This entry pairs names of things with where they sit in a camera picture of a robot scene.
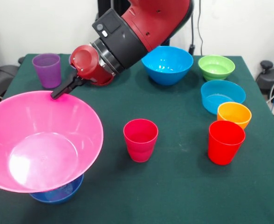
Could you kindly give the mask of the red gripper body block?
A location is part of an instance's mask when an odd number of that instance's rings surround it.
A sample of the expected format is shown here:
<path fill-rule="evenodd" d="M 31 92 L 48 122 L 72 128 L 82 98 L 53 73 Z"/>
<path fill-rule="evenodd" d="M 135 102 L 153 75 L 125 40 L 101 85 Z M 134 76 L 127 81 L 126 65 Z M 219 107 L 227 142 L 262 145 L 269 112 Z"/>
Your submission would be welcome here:
<path fill-rule="evenodd" d="M 114 79 L 99 63 L 99 54 L 91 45 L 77 47 L 69 58 L 71 66 L 77 70 L 80 78 L 89 80 L 93 85 L 108 85 Z"/>

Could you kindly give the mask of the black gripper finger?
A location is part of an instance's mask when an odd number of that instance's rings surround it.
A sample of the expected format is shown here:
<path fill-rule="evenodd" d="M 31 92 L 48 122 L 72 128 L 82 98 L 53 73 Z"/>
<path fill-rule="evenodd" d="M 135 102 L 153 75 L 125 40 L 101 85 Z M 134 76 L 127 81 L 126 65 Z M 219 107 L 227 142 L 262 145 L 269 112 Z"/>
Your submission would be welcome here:
<path fill-rule="evenodd" d="M 72 92 L 75 88 L 82 86 L 86 83 L 86 79 L 75 77 L 68 85 L 68 92 Z"/>
<path fill-rule="evenodd" d="M 72 71 L 67 78 L 56 87 L 53 92 L 50 94 L 53 100 L 58 99 L 63 94 L 68 94 L 77 87 L 77 72 Z"/>

